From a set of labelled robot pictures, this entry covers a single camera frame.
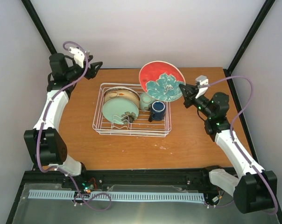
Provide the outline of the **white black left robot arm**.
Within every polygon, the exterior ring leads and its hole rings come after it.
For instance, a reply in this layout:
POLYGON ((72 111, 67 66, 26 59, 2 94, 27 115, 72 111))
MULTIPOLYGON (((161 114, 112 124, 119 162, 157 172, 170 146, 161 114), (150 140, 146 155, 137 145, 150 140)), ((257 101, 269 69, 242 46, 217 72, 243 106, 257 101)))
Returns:
POLYGON ((62 53, 49 57, 51 73, 48 75, 47 100, 38 122, 33 129, 25 131, 24 140, 35 165, 59 169, 65 175, 73 176, 72 182, 83 188, 89 182, 89 176, 84 173, 85 166, 68 155, 58 129, 76 81, 82 77, 94 78, 103 63, 92 63, 93 56, 88 51, 71 49, 70 52, 73 54, 70 58, 62 53), (72 66, 68 66, 67 59, 72 61, 72 66))

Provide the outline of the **floral patterned plate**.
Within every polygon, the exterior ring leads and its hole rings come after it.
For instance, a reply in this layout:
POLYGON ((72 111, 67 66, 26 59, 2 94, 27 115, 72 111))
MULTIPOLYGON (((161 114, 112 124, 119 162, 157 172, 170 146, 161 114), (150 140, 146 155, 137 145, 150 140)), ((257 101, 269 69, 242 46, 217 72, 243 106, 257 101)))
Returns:
POLYGON ((113 92, 113 91, 120 91, 120 90, 127 90, 127 91, 130 91, 130 92, 132 92, 132 93, 140 100, 140 96, 139 96, 139 94, 138 94, 136 91, 134 91, 134 90, 131 89, 131 88, 125 87, 125 86, 115 86, 115 87, 111 87, 111 88, 107 89, 107 90, 105 91, 105 93, 104 93, 104 97, 105 97, 108 93, 110 93, 110 92, 113 92))

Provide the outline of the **plain green plate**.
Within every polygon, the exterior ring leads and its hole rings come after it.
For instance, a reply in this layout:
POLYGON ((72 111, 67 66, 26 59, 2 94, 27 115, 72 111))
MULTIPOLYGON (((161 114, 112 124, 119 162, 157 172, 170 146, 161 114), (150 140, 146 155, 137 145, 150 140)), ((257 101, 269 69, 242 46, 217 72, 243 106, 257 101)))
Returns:
POLYGON ((128 99, 112 98, 104 103, 102 114, 111 123, 123 125, 137 120, 139 109, 128 99))

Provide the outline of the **green floral ceramic bowl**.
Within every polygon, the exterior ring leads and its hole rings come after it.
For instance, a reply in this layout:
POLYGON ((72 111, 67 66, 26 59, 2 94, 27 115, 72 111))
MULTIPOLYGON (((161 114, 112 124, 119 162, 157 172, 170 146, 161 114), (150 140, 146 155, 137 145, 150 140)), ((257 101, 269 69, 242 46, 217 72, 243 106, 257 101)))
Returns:
POLYGON ((151 105, 156 101, 156 99, 152 98, 147 93, 143 92, 140 94, 140 105, 139 109, 141 111, 149 111, 151 108, 151 105))

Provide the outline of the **beige bird painted plate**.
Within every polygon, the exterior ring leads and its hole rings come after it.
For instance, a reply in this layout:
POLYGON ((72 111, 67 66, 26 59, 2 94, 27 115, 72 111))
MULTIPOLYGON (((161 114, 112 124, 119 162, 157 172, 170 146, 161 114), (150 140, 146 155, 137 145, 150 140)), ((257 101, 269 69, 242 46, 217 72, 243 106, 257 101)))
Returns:
POLYGON ((106 103, 110 99, 114 98, 124 98, 132 101, 137 107, 140 106, 140 99, 136 94, 129 90, 115 90, 108 92, 104 97, 104 102, 106 103))

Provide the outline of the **dark blue ceramic mug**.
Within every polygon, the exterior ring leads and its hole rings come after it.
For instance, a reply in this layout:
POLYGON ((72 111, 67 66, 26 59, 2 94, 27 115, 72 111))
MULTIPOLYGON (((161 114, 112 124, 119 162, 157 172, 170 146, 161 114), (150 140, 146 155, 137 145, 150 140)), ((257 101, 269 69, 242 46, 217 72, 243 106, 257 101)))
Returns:
POLYGON ((162 101, 155 101, 152 103, 150 108, 149 122, 162 121, 165 117, 166 105, 162 101))

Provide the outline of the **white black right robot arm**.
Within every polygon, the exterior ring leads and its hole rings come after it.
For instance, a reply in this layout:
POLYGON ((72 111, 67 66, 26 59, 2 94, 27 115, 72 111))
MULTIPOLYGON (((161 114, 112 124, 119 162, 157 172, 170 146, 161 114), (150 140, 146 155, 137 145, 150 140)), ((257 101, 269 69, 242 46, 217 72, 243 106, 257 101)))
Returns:
POLYGON ((259 165, 238 140, 226 117, 229 96, 217 92, 208 99, 197 85, 180 84, 179 88, 185 107, 193 105, 206 116, 206 133, 222 149, 237 174, 233 176, 222 168, 213 169, 209 171, 210 183, 231 195, 243 214, 260 210, 268 212, 269 209, 272 209, 270 214, 276 214, 277 177, 273 171, 266 171, 259 165))

